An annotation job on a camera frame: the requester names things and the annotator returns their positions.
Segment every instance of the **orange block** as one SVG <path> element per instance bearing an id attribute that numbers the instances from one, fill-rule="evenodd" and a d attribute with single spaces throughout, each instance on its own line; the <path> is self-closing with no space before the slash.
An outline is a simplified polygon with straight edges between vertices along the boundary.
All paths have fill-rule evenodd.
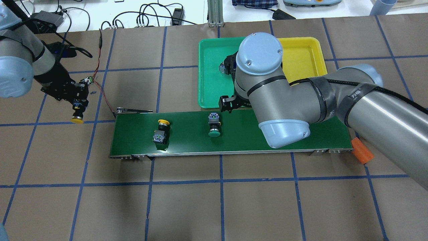
<path id="1" fill-rule="evenodd" d="M 366 164 L 371 159 L 373 159 L 375 156 L 373 153 L 364 145 L 359 138 L 354 138 L 351 141 L 352 148 L 354 150 L 352 151 L 352 154 L 358 159 L 359 162 L 362 164 Z"/>

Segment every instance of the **tile floor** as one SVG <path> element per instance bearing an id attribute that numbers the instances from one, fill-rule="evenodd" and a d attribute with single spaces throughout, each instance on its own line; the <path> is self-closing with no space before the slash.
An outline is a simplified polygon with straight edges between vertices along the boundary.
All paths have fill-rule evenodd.
<path id="1" fill-rule="evenodd" d="M 205 38 L 313 36 L 329 71 L 375 66 L 385 86 L 428 107 L 427 14 L 104 30 L 98 81 L 115 107 L 198 111 L 197 43 Z M 98 31 L 70 33 L 97 51 Z M 46 42 L 55 36 L 40 36 Z M 94 59 L 63 61 L 78 80 Z M 0 217 L 26 240 L 426 240 L 428 192 L 375 154 L 305 153 L 108 158 L 114 120 L 96 86 L 85 124 L 36 83 L 0 99 Z"/>

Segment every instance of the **plastic cup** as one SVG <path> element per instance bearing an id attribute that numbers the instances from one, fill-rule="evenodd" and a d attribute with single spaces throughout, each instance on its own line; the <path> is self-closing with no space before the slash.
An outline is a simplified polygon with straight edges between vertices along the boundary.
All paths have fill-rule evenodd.
<path id="1" fill-rule="evenodd" d="M 373 5 L 370 16 L 386 15 L 396 3 L 397 0 L 377 0 Z"/>

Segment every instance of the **plaid cloth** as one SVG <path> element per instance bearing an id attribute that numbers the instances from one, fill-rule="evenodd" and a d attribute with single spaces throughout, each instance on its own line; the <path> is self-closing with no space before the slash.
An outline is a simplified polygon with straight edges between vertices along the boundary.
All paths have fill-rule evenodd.
<path id="1" fill-rule="evenodd" d="M 268 9 L 278 5 L 277 0 L 232 0 L 232 5 L 246 5 L 253 8 Z"/>

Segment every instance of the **robotic arm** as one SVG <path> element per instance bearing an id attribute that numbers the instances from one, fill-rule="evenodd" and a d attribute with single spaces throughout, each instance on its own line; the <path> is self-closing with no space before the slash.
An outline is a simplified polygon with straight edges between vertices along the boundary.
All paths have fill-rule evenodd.
<path id="1" fill-rule="evenodd" d="M 25 95 L 34 78 L 42 85 L 41 91 L 58 101 L 70 102 L 74 110 L 71 121 L 82 123 L 92 78 L 78 83 L 71 79 L 59 62 L 65 45 L 44 44 L 24 24 L 8 8 L 0 6 L 0 97 Z"/>
<path id="2" fill-rule="evenodd" d="M 280 42 L 268 33 L 245 38 L 220 65 L 235 86 L 232 97 L 220 97 L 221 112 L 251 104 L 272 148 L 308 137 L 309 124 L 337 115 L 428 190 L 426 109 L 383 89 L 380 75 L 365 64 L 289 84 L 281 67 L 283 54 Z"/>

